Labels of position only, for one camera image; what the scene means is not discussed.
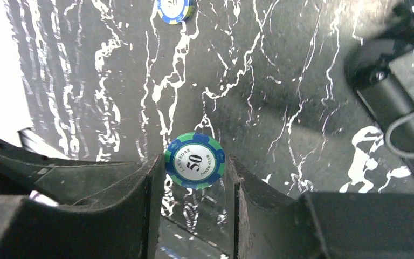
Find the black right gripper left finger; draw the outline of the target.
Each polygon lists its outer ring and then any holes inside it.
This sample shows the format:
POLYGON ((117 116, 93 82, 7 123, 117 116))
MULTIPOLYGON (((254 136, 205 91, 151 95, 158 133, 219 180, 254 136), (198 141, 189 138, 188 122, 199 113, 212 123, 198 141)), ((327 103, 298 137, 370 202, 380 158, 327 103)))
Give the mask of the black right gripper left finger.
POLYGON ((0 258, 154 258, 164 158, 72 205, 0 195, 0 258))

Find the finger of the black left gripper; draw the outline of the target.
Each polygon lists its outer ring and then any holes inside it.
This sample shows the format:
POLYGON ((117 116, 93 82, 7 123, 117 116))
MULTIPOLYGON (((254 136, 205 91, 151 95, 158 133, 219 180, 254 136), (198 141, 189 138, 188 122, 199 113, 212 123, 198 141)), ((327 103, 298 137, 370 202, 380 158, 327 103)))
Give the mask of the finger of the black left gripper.
POLYGON ((61 204, 74 204, 133 174, 138 162, 91 162, 51 158, 0 139, 0 195, 36 190, 61 204))

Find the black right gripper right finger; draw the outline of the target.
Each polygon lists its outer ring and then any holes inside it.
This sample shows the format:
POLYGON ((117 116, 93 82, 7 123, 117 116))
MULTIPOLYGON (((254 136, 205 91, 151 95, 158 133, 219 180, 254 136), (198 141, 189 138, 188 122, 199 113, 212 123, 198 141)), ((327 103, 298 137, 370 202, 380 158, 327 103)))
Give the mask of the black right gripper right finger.
POLYGON ((306 192, 293 199, 227 158, 233 258, 414 258, 414 195, 306 192))

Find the green blue chip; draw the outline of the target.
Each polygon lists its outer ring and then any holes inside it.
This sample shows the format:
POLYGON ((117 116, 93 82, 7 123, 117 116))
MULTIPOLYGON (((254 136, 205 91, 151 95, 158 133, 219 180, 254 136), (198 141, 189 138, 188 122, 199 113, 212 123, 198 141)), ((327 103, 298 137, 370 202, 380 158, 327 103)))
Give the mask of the green blue chip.
POLYGON ((192 0, 157 0, 156 5, 161 19, 171 25, 182 23, 194 11, 192 0))
POLYGON ((174 183, 191 189, 212 186, 224 174, 226 155, 220 143, 202 133, 185 133, 164 152, 165 171, 174 183))

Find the black poker chip case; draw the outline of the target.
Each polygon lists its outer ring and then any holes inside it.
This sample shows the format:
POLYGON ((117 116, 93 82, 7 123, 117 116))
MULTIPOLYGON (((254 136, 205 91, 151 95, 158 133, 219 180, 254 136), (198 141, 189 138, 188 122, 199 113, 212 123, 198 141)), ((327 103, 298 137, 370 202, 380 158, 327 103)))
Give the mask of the black poker chip case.
POLYGON ((414 50, 414 1, 402 1, 393 11, 395 20, 348 57, 345 74, 389 151, 414 177, 414 100, 390 68, 393 60, 414 50))

